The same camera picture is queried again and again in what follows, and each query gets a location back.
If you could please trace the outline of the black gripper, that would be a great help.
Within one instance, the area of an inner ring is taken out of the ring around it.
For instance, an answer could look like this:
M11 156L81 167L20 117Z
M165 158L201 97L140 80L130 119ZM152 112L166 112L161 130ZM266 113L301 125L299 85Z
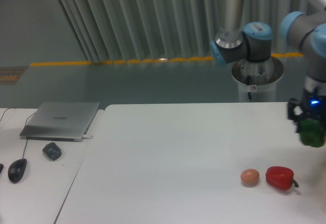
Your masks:
M295 113L296 107L302 110L301 114ZM296 123L296 133L301 133L304 119L312 119L325 126L325 93L320 88L313 88L312 92L304 90L301 100L290 98L287 103L287 118Z

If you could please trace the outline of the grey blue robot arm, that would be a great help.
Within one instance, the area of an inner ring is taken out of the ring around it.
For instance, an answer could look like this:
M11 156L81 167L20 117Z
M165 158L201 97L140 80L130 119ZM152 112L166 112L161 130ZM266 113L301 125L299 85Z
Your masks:
M308 0L318 13L300 11L284 17L280 31L288 45L308 59L308 70L301 101L290 99L287 116L297 126L297 133L325 133L325 0ZM227 64L246 59L272 74L276 66L271 57L271 28L252 22L240 28L244 0L221 0L220 30L211 41L211 52L217 63Z

